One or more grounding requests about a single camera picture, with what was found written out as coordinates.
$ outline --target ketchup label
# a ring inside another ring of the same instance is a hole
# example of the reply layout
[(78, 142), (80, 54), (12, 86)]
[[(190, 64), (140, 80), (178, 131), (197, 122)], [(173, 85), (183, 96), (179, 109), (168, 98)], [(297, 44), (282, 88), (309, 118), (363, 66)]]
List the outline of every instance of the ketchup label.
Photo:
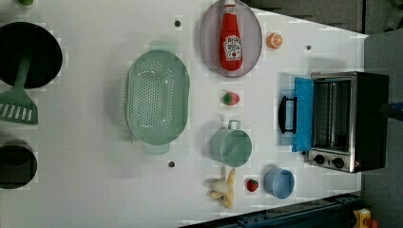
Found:
[(240, 38), (235, 35), (225, 37), (224, 51), (227, 61), (240, 60), (242, 56)]
[(224, 13), (230, 13), (230, 14), (236, 15), (235, 7), (225, 7), (224, 8)]

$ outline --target small blue cup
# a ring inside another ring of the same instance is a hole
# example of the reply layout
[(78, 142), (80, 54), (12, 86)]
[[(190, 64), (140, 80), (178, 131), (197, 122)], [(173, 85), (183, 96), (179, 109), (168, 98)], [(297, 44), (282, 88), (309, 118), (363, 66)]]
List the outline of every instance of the small blue cup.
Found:
[(285, 169), (272, 168), (264, 177), (264, 188), (269, 194), (279, 198), (288, 198), (294, 189), (294, 176)]

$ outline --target white table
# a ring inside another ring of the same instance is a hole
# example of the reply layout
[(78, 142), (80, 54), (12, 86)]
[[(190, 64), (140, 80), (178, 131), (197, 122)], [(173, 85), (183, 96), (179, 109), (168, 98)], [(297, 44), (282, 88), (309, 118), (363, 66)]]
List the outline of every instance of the white table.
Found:
[[(359, 174), (310, 166), (290, 146), (279, 145), (276, 116), (279, 94), (292, 89), (296, 75), (362, 70), (365, 36), (254, 10), (263, 40), (276, 31), (284, 45), (263, 46), (250, 73), (227, 79), (205, 66), (198, 46), (202, 15), (213, 2), (35, 0), (30, 9), (13, 0), (0, 3), (1, 23), (39, 23), (59, 38), (65, 55), (60, 76), (29, 93), (39, 124), (0, 123), (1, 143), (26, 140), (39, 166), (23, 190), (0, 191), (2, 227), (175, 227), (360, 190)], [(186, 129), (161, 156), (143, 152), (124, 115), (127, 72), (154, 39), (177, 45), (191, 82)], [(1, 92), (7, 88), (0, 85)], [(240, 94), (240, 105), (221, 105), (225, 89)], [(242, 122), (254, 144), (249, 162), (237, 169), (231, 211), (207, 196), (208, 182), (230, 171), (211, 159), (209, 145), (230, 119)], [(262, 187), (273, 165), (295, 175), (288, 199)], [(245, 189), (248, 178), (259, 181), (256, 193)]]

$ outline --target ketchup bottle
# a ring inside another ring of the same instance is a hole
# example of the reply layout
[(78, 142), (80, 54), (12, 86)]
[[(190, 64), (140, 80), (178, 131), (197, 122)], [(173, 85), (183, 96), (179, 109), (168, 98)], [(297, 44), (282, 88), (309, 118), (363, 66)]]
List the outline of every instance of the ketchup bottle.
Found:
[(242, 46), (234, 0), (225, 0), (220, 35), (220, 64), (229, 71), (237, 70), (242, 65)]

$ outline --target colander handle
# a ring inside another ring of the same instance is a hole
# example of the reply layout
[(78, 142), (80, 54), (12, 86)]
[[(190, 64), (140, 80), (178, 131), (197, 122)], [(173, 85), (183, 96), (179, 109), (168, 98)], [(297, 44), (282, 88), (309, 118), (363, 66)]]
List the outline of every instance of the colander handle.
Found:
[(176, 53), (175, 45), (170, 42), (167, 42), (167, 41), (155, 40), (155, 41), (152, 41), (150, 45), (151, 45), (151, 50), (160, 49), (160, 50), (169, 51), (173, 54)]
[(169, 151), (170, 144), (152, 145), (144, 143), (144, 152), (152, 155), (165, 154)]
[(239, 129), (240, 129), (240, 121), (234, 121), (234, 120), (229, 121), (229, 123), (228, 123), (228, 129), (233, 129), (233, 128), (232, 128), (232, 123), (233, 123), (233, 122), (237, 123), (237, 130), (239, 130)]

